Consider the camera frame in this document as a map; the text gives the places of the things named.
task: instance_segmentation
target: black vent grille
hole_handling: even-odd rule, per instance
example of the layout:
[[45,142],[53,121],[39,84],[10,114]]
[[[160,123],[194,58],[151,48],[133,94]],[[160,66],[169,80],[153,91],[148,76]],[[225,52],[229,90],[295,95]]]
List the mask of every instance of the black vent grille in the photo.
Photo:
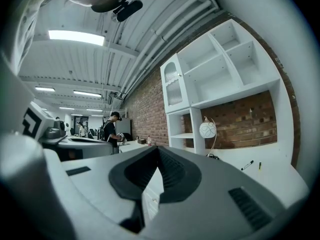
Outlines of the black vent grille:
[[172,156],[167,155],[161,150],[159,154],[158,168],[162,175],[164,191],[166,191],[181,182],[186,171],[184,165]]
[[231,189],[229,194],[254,230],[262,228],[271,221],[271,217],[243,188]]

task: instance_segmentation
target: bottle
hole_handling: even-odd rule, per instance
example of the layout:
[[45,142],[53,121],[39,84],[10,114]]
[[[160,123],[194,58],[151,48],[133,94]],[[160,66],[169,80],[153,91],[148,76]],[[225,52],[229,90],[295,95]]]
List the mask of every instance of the bottle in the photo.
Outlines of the bottle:
[[150,138],[150,136],[148,136],[148,139],[146,140],[146,142],[148,143],[148,146],[151,146],[151,138]]

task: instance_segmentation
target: table lamp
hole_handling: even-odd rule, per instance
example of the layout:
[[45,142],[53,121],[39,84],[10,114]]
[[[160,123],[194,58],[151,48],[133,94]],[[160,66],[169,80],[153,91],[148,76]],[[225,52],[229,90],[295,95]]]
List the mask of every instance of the table lamp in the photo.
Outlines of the table lamp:
[[212,148],[211,148],[209,154],[207,155],[207,157],[219,160],[219,157],[212,154],[212,150],[215,147],[215,143],[216,143],[216,139],[217,139],[216,123],[211,117],[210,118],[211,118],[212,122],[210,122],[206,116],[204,118],[205,119],[204,119],[203,123],[199,127],[199,132],[200,132],[201,137],[204,139],[210,139],[210,138],[214,137],[214,142],[213,142]]

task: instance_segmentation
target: man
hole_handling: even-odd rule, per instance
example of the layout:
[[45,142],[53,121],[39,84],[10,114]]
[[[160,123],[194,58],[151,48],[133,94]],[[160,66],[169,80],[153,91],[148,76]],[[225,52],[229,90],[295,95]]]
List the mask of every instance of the man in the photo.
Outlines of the man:
[[115,122],[120,120],[120,114],[118,112],[112,112],[109,119],[105,122],[103,126],[104,131],[104,140],[106,142],[109,142],[113,146],[113,154],[118,154],[118,143],[117,141],[122,141],[123,138],[116,135],[116,128],[115,128]]

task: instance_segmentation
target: machine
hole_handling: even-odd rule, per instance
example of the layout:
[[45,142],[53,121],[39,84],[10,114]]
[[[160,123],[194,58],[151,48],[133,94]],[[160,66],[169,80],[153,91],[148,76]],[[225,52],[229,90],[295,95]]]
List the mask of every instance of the machine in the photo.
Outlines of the machine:
[[[61,162],[28,136],[0,147],[1,181],[48,239],[267,239],[301,205],[285,210],[233,166],[175,148]],[[145,226],[142,192],[157,168],[164,193]]]
[[112,145],[106,141],[67,136],[64,121],[54,119],[33,101],[25,113],[22,124],[24,135],[39,141],[43,148],[55,151],[61,161],[113,154]]

